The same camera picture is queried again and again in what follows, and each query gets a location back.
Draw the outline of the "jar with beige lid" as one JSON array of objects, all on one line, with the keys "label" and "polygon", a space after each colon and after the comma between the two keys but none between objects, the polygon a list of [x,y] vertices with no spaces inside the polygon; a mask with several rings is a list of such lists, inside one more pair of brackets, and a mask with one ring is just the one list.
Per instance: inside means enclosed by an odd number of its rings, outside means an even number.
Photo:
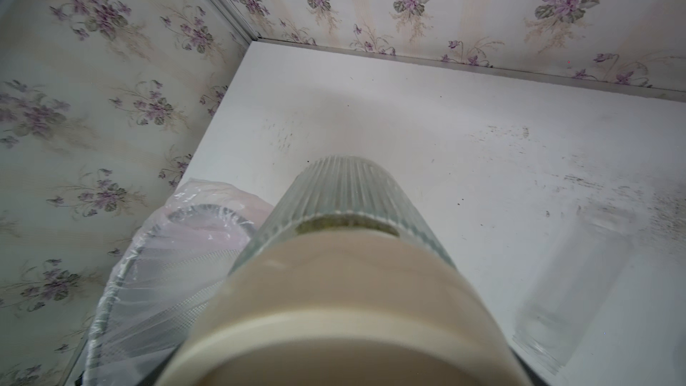
[{"label": "jar with beige lid", "polygon": [[162,385],[527,385],[489,310],[383,168],[305,168]]}]

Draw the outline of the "clear jar with mung beans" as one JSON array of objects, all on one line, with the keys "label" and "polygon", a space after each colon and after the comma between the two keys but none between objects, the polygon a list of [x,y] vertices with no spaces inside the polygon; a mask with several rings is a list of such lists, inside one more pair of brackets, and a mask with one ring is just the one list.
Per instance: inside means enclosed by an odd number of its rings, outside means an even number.
[{"label": "clear jar with mung beans", "polygon": [[634,250],[634,212],[591,203],[563,223],[516,318],[514,341],[555,375],[570,361]]}]

